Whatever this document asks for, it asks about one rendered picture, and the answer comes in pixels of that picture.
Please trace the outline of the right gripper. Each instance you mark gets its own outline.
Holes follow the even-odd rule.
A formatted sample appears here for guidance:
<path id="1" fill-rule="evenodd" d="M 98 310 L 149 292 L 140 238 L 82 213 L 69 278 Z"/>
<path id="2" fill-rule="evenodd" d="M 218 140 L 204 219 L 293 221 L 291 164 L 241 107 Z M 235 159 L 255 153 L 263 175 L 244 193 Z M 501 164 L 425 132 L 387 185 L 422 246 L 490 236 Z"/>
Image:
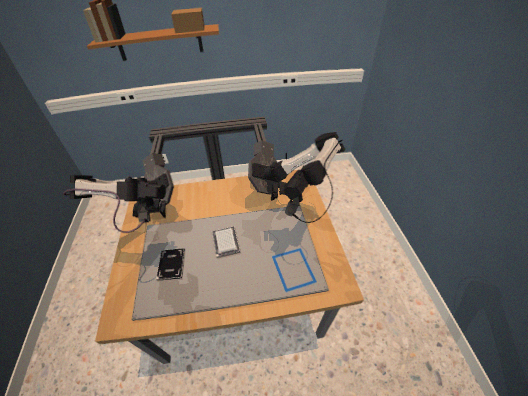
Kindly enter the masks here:
<path id="1" fill-rule="evenodd" d="M 165 214 L 166 200 L 161 201 L 161 204 L 159 206 L 160 201 L 161 199 L 148 198 L 148 197 L 144 199 L 139 199 L 139 201 L 136 201 L 136 203 L 134 204 L 133 214 L 132 214 L 133 217 L 136 217 L 139 220 L 143 220 L 143 219 L 148 219 L 147 212 L 150 212 L 150 213 L 160 212 L 161 215 L 165 218 L 166 217 L 166 214 Z"/>

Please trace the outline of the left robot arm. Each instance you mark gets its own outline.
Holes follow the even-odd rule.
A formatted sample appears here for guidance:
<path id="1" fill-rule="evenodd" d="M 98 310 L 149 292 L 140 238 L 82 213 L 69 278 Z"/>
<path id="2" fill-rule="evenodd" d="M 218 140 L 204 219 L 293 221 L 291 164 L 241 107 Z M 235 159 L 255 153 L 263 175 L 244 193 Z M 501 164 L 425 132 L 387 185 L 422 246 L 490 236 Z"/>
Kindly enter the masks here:
<path id="1" fill-rule="evenodd" d="M 290 159 L 284 161 L 281 160 L 278 163 L 273 162 L 267 167 L 253 163 L 252 176 L 280 182 L 293 170 L 312 160 L 307 165 L 304 165 L 301 170 L 295 172 L 284 190 L 286 196 L 289 198 L 296 198 L 299 194 L 303 193 L 308 185 L 316 186 L 324 181 L 323 179 L 327 174 L 326 171 L 328 170 L 328 166 L 335 154 L 337 154 L 338 151 L 338 153 L 345 151 L 343 144 L 338 144 L 338 138 L 336 132 L 324 133 L 315 139 L 316 143 Z"/>

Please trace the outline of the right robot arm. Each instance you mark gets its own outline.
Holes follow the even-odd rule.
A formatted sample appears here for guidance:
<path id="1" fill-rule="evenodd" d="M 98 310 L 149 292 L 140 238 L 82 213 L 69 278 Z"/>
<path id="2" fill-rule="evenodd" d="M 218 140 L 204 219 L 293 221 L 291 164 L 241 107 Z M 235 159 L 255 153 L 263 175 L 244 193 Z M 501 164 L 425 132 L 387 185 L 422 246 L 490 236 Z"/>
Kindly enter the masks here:
<path id="1" fill-rule="evenodd" d="M 90 179 L 83 180 L 83 178 Z M 113 193 L 118 194 L 120 200 L 129 202 L 139 201 L 139 199 L 144 199 L 146 197 L 157 199 L 163 199 L 165 197 L 165 187 L 169 186 L 166 174 L 162 174 L 152 181 L 143 182 L 142 180 L 147 179 L 137 177 L 137 179 L 125 178 L 125 181 L 104 181 L 93 179 L 93 176 L 70 175 L 70 183 L 75 183 L 75 191 L 70 192 L 70 199 L 91 198 L 92 195 L 108 196 L 113 199 L 118 199 Z"/>

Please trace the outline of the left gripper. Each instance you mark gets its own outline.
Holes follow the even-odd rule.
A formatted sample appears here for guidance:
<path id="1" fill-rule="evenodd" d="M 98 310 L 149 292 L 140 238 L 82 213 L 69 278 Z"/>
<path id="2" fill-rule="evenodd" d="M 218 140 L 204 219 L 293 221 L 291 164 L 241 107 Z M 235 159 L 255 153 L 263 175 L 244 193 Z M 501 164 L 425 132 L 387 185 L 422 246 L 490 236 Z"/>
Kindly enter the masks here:
<path id="1" fill-rule="evenodd" d="M 290 182 L 290 180 L 287 183 L 286 182 L 281 182 L 281 181 L 278 184 L 277 183 L 273 183 L 271 201 L 276 199 L 276 198 L 278 198 L 278 188 L 280 188 L 280 191 L 279 191 L 280 195 L 281 194 L 286 195 L 284 190 L 285 190 L 286 186 L 288 185 L 288 183 Z M 289 198 L 288 197 L 290 199 L 289 202 L 291 202 L 290 206 L 289 206 L 289 209 L 288 209 L 288 212 L 296 213 L 296 210 L 297 210 L 298 206 L 300 206 L 299 202 L 303 201 L 303 198 L 301 196 L 302 196 L 302 194 L 299 194 L 296 198 Z"/>

